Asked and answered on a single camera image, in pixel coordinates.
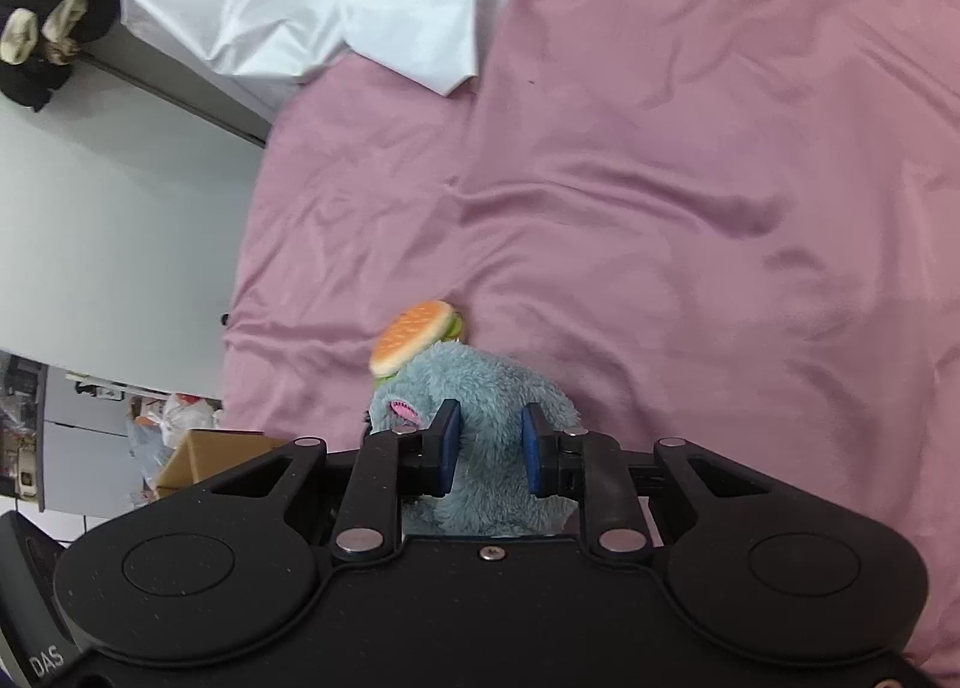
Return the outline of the black white hanging jacket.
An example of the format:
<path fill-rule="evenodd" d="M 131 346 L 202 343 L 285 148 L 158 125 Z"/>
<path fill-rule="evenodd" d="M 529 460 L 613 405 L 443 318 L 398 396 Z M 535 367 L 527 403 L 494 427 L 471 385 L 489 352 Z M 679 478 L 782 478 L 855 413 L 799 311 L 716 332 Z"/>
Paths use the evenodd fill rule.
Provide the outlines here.
<path fill-rule="evenodd" d="M 2 94 L 43 111 L 83 47 L 104 38 L 119 0 L 2 0 Z"/>

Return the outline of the plush hamburger toy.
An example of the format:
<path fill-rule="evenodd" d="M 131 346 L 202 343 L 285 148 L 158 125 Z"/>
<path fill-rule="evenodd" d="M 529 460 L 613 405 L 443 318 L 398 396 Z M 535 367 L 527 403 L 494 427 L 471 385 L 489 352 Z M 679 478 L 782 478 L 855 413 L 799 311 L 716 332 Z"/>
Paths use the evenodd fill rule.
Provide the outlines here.
<path fill-rule="evenodd" d="M 378 380 L 398 373 L 421 351 L 439 342 L 460 340 L 464 319 L 446 301 L 423 301 L 405 309 L 379 335 L 370 356 L 371 374 Z"/>

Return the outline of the cardboard box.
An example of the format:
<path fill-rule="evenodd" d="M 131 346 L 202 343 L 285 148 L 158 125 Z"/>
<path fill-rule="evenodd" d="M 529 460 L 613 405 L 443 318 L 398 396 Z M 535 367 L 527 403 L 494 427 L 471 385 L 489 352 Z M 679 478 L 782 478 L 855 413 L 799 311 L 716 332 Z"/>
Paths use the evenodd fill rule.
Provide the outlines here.
<path fill-rule="evenodd" d="M 192 429 L 156 477 L 156 498 L 164 499 L 207 478 L 268 454 L 285 444 L 256 431 Z"/>

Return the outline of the white plastic bag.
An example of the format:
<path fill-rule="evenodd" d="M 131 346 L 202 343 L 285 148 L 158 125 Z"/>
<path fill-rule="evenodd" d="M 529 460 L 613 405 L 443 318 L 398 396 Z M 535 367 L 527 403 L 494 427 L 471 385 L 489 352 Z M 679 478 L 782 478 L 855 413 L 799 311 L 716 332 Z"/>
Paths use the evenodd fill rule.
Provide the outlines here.
<path fill-rule="evenodd" d="M 217 400 L 187 394 L 137 395 L 127 415 L 130 456 L 146 475 L 158 472 L 190 429 L 218 428 L 220 421 L 221 403 Z"/>

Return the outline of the grey fluffy plush toy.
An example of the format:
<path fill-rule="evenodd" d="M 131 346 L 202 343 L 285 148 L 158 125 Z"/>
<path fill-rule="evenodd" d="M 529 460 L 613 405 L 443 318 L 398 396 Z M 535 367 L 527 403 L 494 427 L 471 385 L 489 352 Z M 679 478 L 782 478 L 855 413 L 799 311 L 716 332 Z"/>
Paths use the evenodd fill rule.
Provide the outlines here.
<path fill-rule="evenodd" d="M 503 356 L 459 342 L 430 346 L 379 384 L 371 400 L 373 433 L 427 429 L 444 400 L 460 405 L 462 433 L 449 495 L 420 496 L 404 507 L 404 532 L 444 537 L 525 537 L 565 530 L 576 504 L 537 498 L 527 488 L 521 412 L 537 403 L 555 429 L 583 420 L 558 385 Z"/>

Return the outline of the pink bed sheet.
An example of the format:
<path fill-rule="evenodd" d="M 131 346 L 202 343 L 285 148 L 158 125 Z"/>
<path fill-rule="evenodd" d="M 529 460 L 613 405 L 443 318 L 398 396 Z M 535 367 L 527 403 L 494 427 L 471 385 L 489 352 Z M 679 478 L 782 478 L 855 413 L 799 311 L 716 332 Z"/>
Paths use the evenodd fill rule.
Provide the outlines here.
<path fill-rule="evenodd" d="M 508 0 L 438 96 L 347 55 L 285 106 L 226 420 L 358 444 L 377 335 L 444 300 L 587 426 L 887 522 L 958 680 L 958 0 Z"/>

